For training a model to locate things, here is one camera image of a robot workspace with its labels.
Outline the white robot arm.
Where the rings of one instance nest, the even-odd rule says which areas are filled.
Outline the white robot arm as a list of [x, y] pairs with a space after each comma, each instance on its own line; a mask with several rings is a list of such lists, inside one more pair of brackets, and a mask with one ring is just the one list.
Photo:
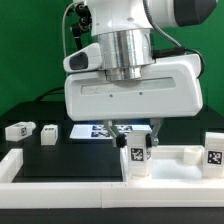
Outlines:
[[69, 74], [65, 101], [74, 121], [102, 120], [113, 144], [125, 137], [112, 124], [119, 119], [148, 118], [153, 130], [143, 142], [158, 144], [166, 117], [196, 115], [203, 106], [199, 77], [204, 61], [199, 52], [176, 43], [155, 50], [150, 34], [164, 27], [203, 23], [218, 0], [82, 0], [80, 25], [97, 41], [63, 61]]

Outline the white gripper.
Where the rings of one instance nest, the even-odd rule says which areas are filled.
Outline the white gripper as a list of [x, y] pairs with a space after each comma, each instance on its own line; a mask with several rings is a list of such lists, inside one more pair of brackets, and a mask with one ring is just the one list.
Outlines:
[[126, 146], [126, 136], [112, 120], [153, 118], [146, 147], [159, 144], [163, 118], [196, 115], [203, 106], [196, 54], [160, 58], [142, 68], [135, 80], [109, 82], [102, 71], [69, 76], [65, 81], [65, 102], [74, 121], [105, 120], [113, 146]]

